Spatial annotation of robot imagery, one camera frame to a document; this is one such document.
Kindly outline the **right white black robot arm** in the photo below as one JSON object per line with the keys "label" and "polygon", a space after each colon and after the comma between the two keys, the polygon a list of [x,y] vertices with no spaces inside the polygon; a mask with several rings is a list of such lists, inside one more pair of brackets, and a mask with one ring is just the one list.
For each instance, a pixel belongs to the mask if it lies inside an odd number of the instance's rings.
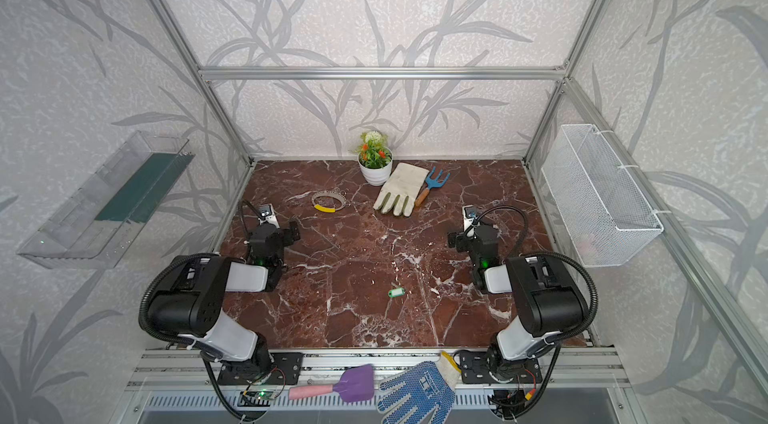
{"label": "right white black robot arm", "polygon": [[472,281],[480,292],[514,298],[516,316],[486,353],[494,374],[539,357],[581,334],[595,319],[596,286],[574,259],[552,251],[512,253],[502,259],[497,229],[487,224],[451,232],[447,242],[470,256]]}

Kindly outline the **metal keyring with yellow tag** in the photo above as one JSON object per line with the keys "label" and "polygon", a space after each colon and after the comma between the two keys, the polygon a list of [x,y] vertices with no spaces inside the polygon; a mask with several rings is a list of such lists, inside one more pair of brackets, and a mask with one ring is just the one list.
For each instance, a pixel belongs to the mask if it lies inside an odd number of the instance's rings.
{"label": "metal keyring with yellow tag", "polygon": [[311,196],[311,203],[321,213],[337,213],[348,206],[346,197],[338,189],[315,192]]}

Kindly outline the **green key tag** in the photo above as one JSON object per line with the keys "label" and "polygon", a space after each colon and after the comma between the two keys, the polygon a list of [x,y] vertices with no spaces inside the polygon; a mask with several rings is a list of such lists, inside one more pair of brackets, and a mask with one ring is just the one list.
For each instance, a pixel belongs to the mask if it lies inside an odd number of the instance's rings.
{"label": "green key tag", "polygon": [[400,297],[400,296],[403,296],[404,294],[405,294],[405,289],[403,287],[397,287],[388,291],[388,296],[390,298]]}

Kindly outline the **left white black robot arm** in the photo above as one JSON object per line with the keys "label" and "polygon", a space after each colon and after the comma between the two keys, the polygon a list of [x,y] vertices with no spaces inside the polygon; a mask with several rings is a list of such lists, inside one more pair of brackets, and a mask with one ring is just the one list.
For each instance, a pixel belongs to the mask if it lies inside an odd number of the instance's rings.
{"label": "left white black robot arm", "polygon": [[266,221],[247,236],[247,257],[178,255],[150,283],[138,322],[150,336],[196,348],[204,358],[243,365],[261,375],[273,367],[266,339],[223,310],[230,292],[272,292],[285,269],[285,249],[301,239],[299,224]]}

